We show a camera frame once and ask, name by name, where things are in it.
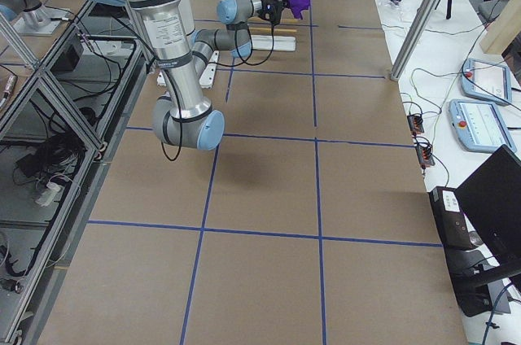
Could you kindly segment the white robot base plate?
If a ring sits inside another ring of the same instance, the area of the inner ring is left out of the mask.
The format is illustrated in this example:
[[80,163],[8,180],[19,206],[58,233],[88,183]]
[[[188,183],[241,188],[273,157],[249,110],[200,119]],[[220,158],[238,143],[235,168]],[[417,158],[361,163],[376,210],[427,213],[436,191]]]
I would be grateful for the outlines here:
[[166,87],[167,81],[171,81],[172,87],[184,89],[195,83],[197,75],[201,88],[211,88],[217,70],[218,55],[218,50],[210,48],[191,51],[175,58],[160,59],[158,65],[162,71],[157,77],[157,85]]

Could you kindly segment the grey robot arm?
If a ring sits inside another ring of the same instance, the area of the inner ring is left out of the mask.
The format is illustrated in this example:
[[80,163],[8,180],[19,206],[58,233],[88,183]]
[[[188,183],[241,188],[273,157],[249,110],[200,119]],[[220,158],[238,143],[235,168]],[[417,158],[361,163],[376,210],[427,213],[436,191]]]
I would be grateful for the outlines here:
[[217,13],[224,29],[187,34],[183,12],[188,0],[90,0],[114,7],[129,7],[143,23],[146,40],[164,74],[168,94],[154,108],[153,129],[165,144],[210,151],[225,129],[223,114],[204,97],[199,78],[216,50],[246,55],[252,44],[247,20],[264,12],[272,0],[223,0]]

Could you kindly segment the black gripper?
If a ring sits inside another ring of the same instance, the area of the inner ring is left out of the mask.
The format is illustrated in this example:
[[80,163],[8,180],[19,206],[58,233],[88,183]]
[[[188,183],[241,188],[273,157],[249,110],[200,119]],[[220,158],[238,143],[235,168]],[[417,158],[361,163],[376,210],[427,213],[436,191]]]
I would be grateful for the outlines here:
[[287,7],[287,0],[260,0],[260,18],[271,24],[279,24],[282,12]]

